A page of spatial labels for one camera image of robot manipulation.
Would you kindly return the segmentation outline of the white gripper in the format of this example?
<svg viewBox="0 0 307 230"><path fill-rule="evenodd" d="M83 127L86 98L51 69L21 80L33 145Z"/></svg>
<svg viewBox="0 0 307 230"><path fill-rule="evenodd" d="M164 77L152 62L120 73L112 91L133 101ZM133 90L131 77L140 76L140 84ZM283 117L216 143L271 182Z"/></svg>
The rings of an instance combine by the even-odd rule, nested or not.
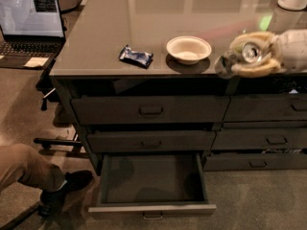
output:
<svg viewBox="0 0 307 230"><path fill-rule="evenodd" d="M233 49L245 43L254 43L261 49L268 48L273 38L273 46L280 63L269 59L261 65L236 63L231 67L234 74L244 78L260 78L276 73L280 68L284 72L304 72L307 70L307 30L288 30L274 36L271 32L253 32L238 35L229 48Z"/></svg>

